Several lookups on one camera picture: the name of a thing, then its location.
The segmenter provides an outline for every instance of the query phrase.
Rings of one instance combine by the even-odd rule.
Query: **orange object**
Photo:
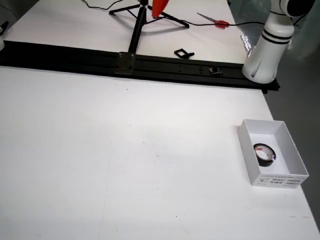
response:
[[[169,0],[153,0],[152,16],[156,19],[165,10]]]

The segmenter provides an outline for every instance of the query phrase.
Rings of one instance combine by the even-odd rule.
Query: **red scissors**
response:
[[[203,18],[205,18],[205,19],[208,19],[209,21],[215,23],[215,24],[216,24],[215,26],[216,26],[218,29],[225,29],[225,28],[228,28],[228,27],[229,27],[229,23],[228,23],[227,21],[215,20],[215,19],[213,19],[213,18],[211,18],[211,17],[205,16],[205,15],[203,15],[203,14],[201,14],[201,13],[198,13],[198,12],[197,12],[197,14],[199,14],[201,17],[203,17]]]

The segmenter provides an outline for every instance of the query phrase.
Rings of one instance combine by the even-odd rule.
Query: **metal bracket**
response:
[[[28,42],[4,41],[0,66],[89,74],[178,84],[278,91],[277,80],[260,84],[242,74],[243,64],[199,61],[132,52],[109,52]]]
[[[131,52],[119,52],[114,66],[115,74],[132,75],[136,64],[136,54]]]

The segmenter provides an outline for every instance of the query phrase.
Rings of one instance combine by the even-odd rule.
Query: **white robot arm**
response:
[[[242,73],[256,83],[271,83],[295,28],[290,17],[307,14],[315,0],[271,0],[270,15],[256,46],[246,59]]]

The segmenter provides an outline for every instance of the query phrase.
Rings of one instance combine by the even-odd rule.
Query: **white cardboard box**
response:
[[[283,121],[245,119],[238,137],[252,186],[295,189],[309,176]],[[272,165],[259,166],[253,147],[258,143],[275,151]]]

